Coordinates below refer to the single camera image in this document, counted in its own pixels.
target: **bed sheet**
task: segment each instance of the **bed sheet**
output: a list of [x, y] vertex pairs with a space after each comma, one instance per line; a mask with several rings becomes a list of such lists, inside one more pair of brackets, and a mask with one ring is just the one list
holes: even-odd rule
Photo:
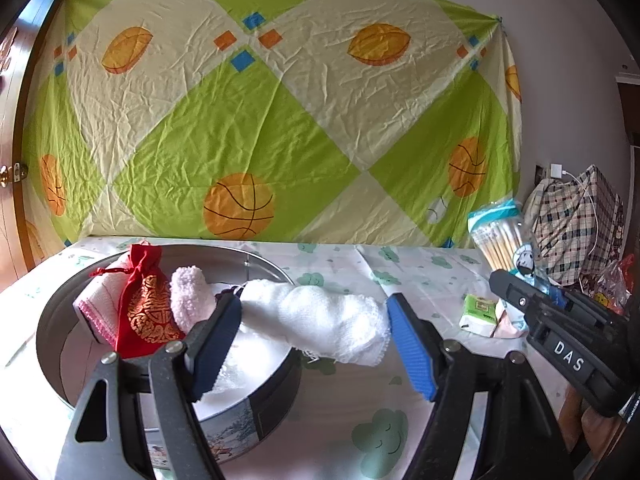
[[[0, 294], [0, 312], [11, 327], [0, 341], [0, 426], [25, 464], [40, 480], [52, 480], [72, 411], [44, 379], [35, 352], [34, 332], [49, 297], [69, 277], [98, 259], [124, 251], [141, 238], [85, 238], [21, 278]], [[197, 243], [235, 247], [272, 261], [300, 285], [335, 292], [367, 294], [379, 301], [402, 292], [418, 317], [430, 320], [445, 338], [471, 351], [502, 357], [524, 352], [536, 371], [556, 415], [566, 381], [522, 339], [497, 340], [458, 328], [464, 294], [490, 296], [490, 272], [477, 250], [284, 244], [221, 240], [148, 238], [154, 244]], [[470, 477], [482, 428], [483, 398], [478, 396], [465, 449], [456, 473]], [[281, 425], [255, 449], [222, 469], [231, 480], [400, 479], [431, 411], [414, 392], [398, 353], [390, 346], [375, 368], [303, 361], [302, 382]], [[369, 449], [380, 420], [407, 423], [395, 453]], [[157, 470], [158, 478], [171, 479]]]

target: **red drawstring pouch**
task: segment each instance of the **red drawstring pouch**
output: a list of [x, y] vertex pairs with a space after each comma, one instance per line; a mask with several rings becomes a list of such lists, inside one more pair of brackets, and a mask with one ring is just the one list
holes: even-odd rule
[[161, 256], [161, 246], [133, 244], [129, 266], [97, 269], [92, 274], [130, 274], [118, 304], [115, 351], [123, 359], [150, 355], [163, 344], [184, 338], [171, 312], [168, 280], [158, 266]]

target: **green and yellow bedsheet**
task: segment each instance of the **green and yellow bedsheet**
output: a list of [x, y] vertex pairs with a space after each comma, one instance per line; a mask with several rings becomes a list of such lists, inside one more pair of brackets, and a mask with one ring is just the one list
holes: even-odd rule
[[24, 132], [34, 253], [464, 246], [517, 186], [520, 101], [499, 18], [445, 0], [65, 0]]

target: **plaid bag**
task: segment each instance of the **plaid bag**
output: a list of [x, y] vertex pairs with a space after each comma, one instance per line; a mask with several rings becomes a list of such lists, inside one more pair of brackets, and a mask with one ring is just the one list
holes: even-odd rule
[[[575, 180], [542, 180], [525, 206], [525, 222], [540, 248], [539, 265], [561, 285], [571, 285], [581, 276], [594, 278], [620, 258], [622, 249], [622, 199], [593, 165], [578, 180], [580, 185]], [[589, 196], [597, 214], [597, 239]]]

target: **pink fuzzy sock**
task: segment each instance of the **pink fuzzy sock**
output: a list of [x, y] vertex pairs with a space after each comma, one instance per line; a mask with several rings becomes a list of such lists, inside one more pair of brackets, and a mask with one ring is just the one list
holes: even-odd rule
[[171, 276], [171, 310], [185, 334], [199, 321], [209, 319], [216, 307], [209, 284], [198, 267], [179, 267]]

